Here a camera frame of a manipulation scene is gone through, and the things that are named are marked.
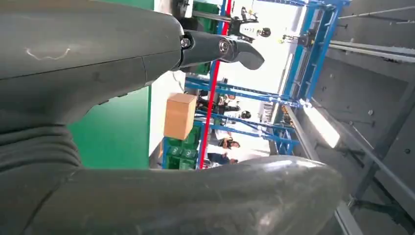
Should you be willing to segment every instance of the blue steel beam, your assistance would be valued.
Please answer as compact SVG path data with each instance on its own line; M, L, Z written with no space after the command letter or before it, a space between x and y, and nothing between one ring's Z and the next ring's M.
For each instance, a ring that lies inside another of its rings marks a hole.
M205 117L206 117L206 116L195 116L195 118L205 118ZM268 131L265 131L265 130L260 130L260 129L258 129L258 127L257 127L257 126L254 126L254 125L252 125L252 124L246 123L246 122L244 122L243 120L240 120L240 123L245 124L245 125L247 125L248 127L252 128L252 129L254 129L254 130L259 130L259 131L261 131L262 133L264 133L266 136L273 136L273 134L272 134L272 133L270 133L270 132L268 132Z
M194 121L193 125L195 126L204 126L204 122L201 121ZM265 140L269 140L269 141L280 141L282 143L290 143L290 144L299 144L300 142L295 141L295 140L289 140L289 139L284 139L284 138L280 138L278 136L272 135L263 135L262 133L252 133L252 132L246 132L246 131L239 131L230 127L225 127L225 126L221 126L221 125L211 125L210 128L212 130L223 130L223 131L229 131L229 132L234 132L234 133L238 133L238 134L242 134L242 135L247 135L247 136L252 136L252 137L262 137Z
M204 112L204 111L196 110L195 113L206 116L206 112ZM242 122L243 121L243 122L248 123L248 124L251 124L251 125L263 126L263 127L277 129L277 130L282 130L282 131L290 131L292 133L295 132L294 128L292 128L292 127L285 127L285 126L282 126L280 124L274 124L274 125L272 125L272 124L266 124L266 123L261 123L261 122L254 122L254 121L242 120L242 119L239 119L239 118L228 117L228 116L221 115L221 114L212 114L212 117L213 118L228 119L228 120L238 121L238 122Z
M314 90L316 88L317 82L318 82L319 77L320 77L320 73L321 73L322 68L323 68L325 55L327 53L328 46L330 45L330 40L333 37L334 31L336 29L337 21L339 20L339 16L340 16L341 11L342 11L342 7L339 6L339 7L334 9L334 12L331 16L330 26L328 27L327 34L325 36L325 40L324 40L322 48L321 48L322 51L321 51L320 56L319 56L319 58L316 62L316 69L314 70L313 76L311 77L311 84L308 88L308 92L307 92L307 96L306 96L306 101L307 102L309 102L311 100L311 98L313 97Z
M209 83L208 80L204 80L204 79L200 79L200 78L195 78L195 77L186 77L186 82L187 83L195 83L195 84L202 85L202 86L205 86L205 85L207 85ZM229 84L225 84L225 83L221 83L221 82L218 82L217 83L217 86L218 87L222 87L222 88L229 88L229 89L244 91L244 92L252 92L252 93L257 93L257 94L263 94L263 95L267 95L267 96L275 96L275 97L289 98L289 95L276 94L276 93L270 93L270 92L263 92L263 91L249 89L249 88L245 88L245 87L239 87L239 86L229 85Z
M209 86L198 85L198 84L188 83L188 82L185 83L185 86L187 88L200 89L200 90L205 90L205 91L208 91L208 88L209 88ZM235 95L235 96L240 96L240 97L245 97L245 98L250 98L250 99L256 99L256 100L265 101L265 102L279 103L279 104L287 105L287 106L290 106L290 107L296 107L296 108L301 108L302 107L302 104L300 104L299 102L297 102L297 101L287 101L286 98L283 98L283 97L275 98L274 96L259 96L259 95L245 94L245 93L234 92L234 91L223 90L223 89L216 89L216 93L218 93L218 94L231 94L231 95Z
M170 145L168 143L168 138L164 137L163 138L163 163L162 163L162 168L163 169L167 169L167 152L170 148Z
M317 30L317 34L316 34L316 38L315 38L315 42L313 44L313 46L311 47L311 52L310 52L310 56L308 58L307 61L307 65L304 71L304 75L302 77L301 80L301 84L300 84L300 88L297 94L297 99L304 99L305 100L305 95L306 92L308 90L308 87L310 86L308 82L317 82L316 81L312 81L311 77L313 76L313 72L314 70L317 69L317 64L316 62L318 61L320 55L322 54L322 45L321 43L324 42L325 40L329 40L326 37L326 32L327 32L327 26L325 26L325 24L330 22L330 19L333 15L333 11L332 10L327 10L323 12L323 16L322 19L320 21L320 25L318 27Z

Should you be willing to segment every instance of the person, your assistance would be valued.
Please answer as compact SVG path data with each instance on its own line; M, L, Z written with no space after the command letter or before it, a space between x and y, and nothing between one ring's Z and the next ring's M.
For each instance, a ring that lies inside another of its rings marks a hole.
M220 165L226 165L226 164L236 164L238 163L237 159L231 158L229 159L228 153L207 153L207 158L209 161L213 163L218 163Z
M198 110L207 112L209 109L208 106L209 106L209 101L199 96L197 100L196 108ZM241 108L239 106L230 106L228 103L224 103L224 102L219 102L219 103L214 102L212 106L212 112L217 113L217 114L224 114L225 112L240 111L240 110Z
M223 148L232 149L232 148L240 148L241 147L239 142L234 141L232 137L223 138L223 139L220 139L218 141L219 141L218 145L220 147L223 147Z

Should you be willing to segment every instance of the metal rail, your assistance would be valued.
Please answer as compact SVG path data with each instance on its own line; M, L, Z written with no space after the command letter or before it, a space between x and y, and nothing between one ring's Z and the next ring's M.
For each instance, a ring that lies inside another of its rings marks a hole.
M383 10L383 11L374 11L374 12L367 12L367 13L356 14L356 15L351 15L351 16L342 16L342 17L339 17L339 20L346 20L346 19L352 19L352 18L372 18L372 19L377 19L377 20L390 21L390 22L393 22L394 24L414 24L415 23L414 20L403 20L403 19L396 19L396 18L391 18L391 17L378 16L380 14L397 12L397 11L405 11L405 10L411 10L411 9L415 9L415 6L406 6L406 7L394 8L394 9Z
M341 45L346 47L358 47L362 49L371 49L371 50L378 50L384 52L391 52L391 53L399 53L399 54L407 54L407 55L415 55L415 49L409 49L405 47L384 47L384 46L376 46L376 45L369 45L369 44L362 44L362 43L348 43L348 42L341 42L341 41L330 41L331 44Z
M304 132L303 128L300 125L300 122L296 118L293 110L290 107L286 107L288 115L293 122L294 128L297 133L297 137L305 151L305 155L308 159L314 161L320 161L320 158L314 149L314 146L308 140L306 133ZM362 230L359 228L356 220L353 218L349 208L346 206L344 201L340 202L339 206L337 207L334 216L336 217L337 221L340 224L340 227L343 230L345 235L363 235Z
M356 52L356 53L360 53L360 54L378 56L378 57L382 57L382 58L387 58L387 59L392 59L392 60L397 60L397 61L402 61L402 62L407 62L407 63L415 63L415 57L401 55L401 54L392 54L392 53L390 53L391 50L389 50L389 52L383 52L383 51L381 51L381 49L382 49L381 46L374 46L374 45L367 45L367 46L373 47L373 48L378 47L379 50L378 51L376 51L376 50L367 50L367 49L362 49L362 48L358 48L358 47L352 47L351 45L350 46L341 46L341 45L336 45L336 44L330 44L329 45L330 48L334 48L334 49L347 50L347 51L352 51L352 52Z
M390 12L395 12L395 11L405 11L405 10L411 10L411 9L415 9L415 6L406 6L406 7L400 7L400 8L395 8L395 9L383 10L383 11L374 11L374 12L362 13L362 14L357 14L357 15L352 15L352 16L342 16L342 17L339 17L339 20L356 18L356 17L368 17L368 16L374 16L374 15L379 15L379 14L384 14L384 13L390 13Z

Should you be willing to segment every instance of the man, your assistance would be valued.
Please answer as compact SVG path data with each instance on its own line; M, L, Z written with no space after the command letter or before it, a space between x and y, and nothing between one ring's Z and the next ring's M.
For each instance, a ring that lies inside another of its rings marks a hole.
M229 159L228 153L224 153L224 154L207 153L207 158L209 159L209 161L211 161L213 163L218 163L219 165L238 163L237 159L234 159L234 158Z

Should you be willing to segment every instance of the gray robot arm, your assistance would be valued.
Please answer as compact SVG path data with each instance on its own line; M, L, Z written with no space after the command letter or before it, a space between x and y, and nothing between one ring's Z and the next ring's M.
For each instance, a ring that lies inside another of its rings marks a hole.
M171 15L98 1L2 1L0 30L0 133L72 123L168 70L264 62L243 42L184 32Z
M0 30L0 234L311 235L334 211L341 177L300 158L202 172L82 167L66 125L93 105L211 60L257 69L250 45L88 0L0 1Z

